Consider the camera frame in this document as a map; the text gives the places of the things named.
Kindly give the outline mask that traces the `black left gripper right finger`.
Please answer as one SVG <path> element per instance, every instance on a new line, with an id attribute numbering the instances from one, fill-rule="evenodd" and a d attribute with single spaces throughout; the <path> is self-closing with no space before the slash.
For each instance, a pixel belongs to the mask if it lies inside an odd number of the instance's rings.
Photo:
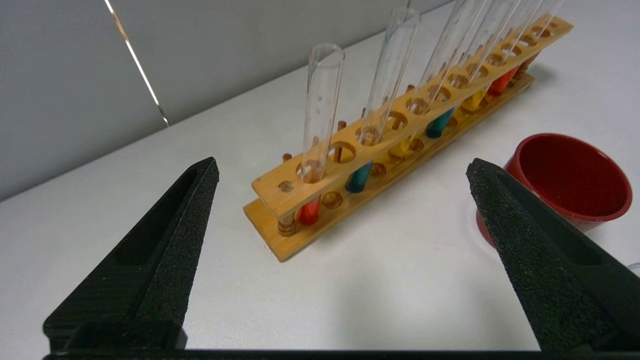
<path id="1" fill-rule="evenodd" d="M 466 177 L 539 348 L 637 353 L 638 276 L 500 166 L 475 158 Z"/>

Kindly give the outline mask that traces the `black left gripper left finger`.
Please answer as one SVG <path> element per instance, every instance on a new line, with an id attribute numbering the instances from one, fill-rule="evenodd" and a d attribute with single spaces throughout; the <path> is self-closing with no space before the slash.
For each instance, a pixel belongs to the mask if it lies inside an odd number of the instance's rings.
<path id="1" fill-rule="evenodd" d="M 219 182 L 189 166 L 43 323 L 52 351 L 184 348 L 190 292 Z"/>

